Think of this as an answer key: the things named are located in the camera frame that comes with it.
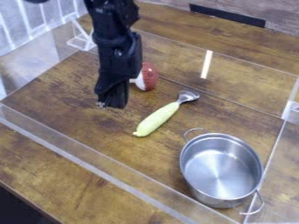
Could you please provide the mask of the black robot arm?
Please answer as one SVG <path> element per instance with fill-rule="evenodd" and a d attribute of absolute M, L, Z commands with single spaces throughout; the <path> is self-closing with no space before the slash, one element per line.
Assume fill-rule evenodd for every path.
<path fill-rule="evenodd" d="M 133 0 L 84 0 L 97 45 L 97 106 L 123 109 L 128 102 L 129 80 L 143 67 L 141 36 L 131 31 L 139 7 Z"/>

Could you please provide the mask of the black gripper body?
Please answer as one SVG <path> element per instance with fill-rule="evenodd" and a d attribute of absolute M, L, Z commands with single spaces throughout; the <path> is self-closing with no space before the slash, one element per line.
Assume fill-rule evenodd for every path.
<path fill-rule="evenodd" d="M 141 70 L 141 37 L 131 31 L 139 19 L 137 10 L 128 14 L 116 8 L 93 8 L 91 18 L 100 63 L 97 82 L 112 86 L 129 81 Z"/>

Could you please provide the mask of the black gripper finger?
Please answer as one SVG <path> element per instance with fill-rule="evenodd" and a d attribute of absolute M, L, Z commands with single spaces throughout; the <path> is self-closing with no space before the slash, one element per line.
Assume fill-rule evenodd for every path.
<path fill-rule="evenodd" d="M 112 86 L 99 81 L 95 86 L 95 93 L 97 95 L 97 106 L 100 108 L 123 109 L 127 106 L 128 102 L 128 92 L 128 80 L 123 80 Z"/>

